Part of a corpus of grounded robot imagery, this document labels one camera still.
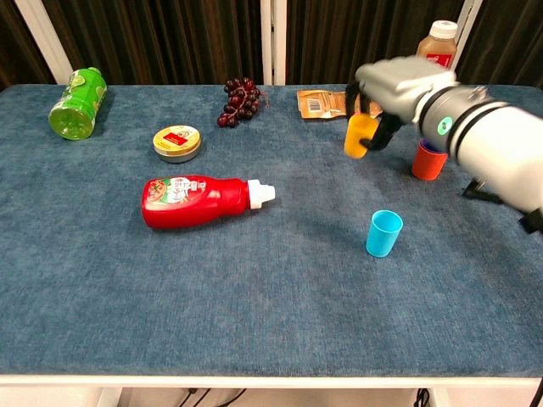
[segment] blue cup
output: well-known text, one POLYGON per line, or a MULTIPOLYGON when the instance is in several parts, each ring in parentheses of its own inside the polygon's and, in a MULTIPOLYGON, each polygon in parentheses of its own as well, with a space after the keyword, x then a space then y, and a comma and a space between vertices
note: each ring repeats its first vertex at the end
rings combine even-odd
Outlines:
POLYGON ((375 212, 367 234, 367 252, 374 257, 386 257, 392 250, 403 225, 400 216, 391 210, 375 212))

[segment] red grapes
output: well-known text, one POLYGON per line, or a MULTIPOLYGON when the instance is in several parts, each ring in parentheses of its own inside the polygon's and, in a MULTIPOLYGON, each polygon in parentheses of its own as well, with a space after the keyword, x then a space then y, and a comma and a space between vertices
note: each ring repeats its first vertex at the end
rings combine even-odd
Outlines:
POLYGON ((227 81, 224 92, 228 93, 228 104, 217 119, 219 127, 235 127, 241 119, 251 119, 260 105, 260 90, 250 78, 227 81))

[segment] round tin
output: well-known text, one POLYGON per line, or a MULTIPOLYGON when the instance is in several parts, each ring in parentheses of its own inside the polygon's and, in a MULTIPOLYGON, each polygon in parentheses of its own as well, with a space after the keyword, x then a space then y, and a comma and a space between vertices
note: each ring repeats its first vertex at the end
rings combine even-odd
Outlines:
POLYGON ((153 137, 154 151, 168 163, 183 163, 198 154, 200 133, 188 125, 171 125, 153 137))

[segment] green plastic bottle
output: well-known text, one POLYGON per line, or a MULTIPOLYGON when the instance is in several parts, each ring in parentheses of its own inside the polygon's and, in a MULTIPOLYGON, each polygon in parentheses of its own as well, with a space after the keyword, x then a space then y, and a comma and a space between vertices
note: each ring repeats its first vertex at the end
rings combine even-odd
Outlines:
POLYGON ((75 71, 62 97, 49 112, 49 125, 69 140, 89 137, 107 90, 104 78, 96 68, 75 71))

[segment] blue tablecloth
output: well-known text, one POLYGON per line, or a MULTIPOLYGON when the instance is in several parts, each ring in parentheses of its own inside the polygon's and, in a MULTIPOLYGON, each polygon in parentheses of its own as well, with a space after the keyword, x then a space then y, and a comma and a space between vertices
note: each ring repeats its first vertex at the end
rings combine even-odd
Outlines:
MULTIPOLYGON (((345 119, 303 121, 300 86, 264 89, 270 108, 231 130, 221 86, 112 86, 81 142, 48 126, 61 86, 0 94, 0 373, 541 376, 541 235, 461 198, 454 163, 413 178, 414 128, 351 160, 345 119), (204 140, 186 164, 153 150, 174 124, 204 140), (147 228, 144 182, 181 174, 259 178, 277 199, 147 228), (364 249, 377 209, 405 222, 386 259, 364 249)), ((543 115, 538 89, 490 92, 543 115)))

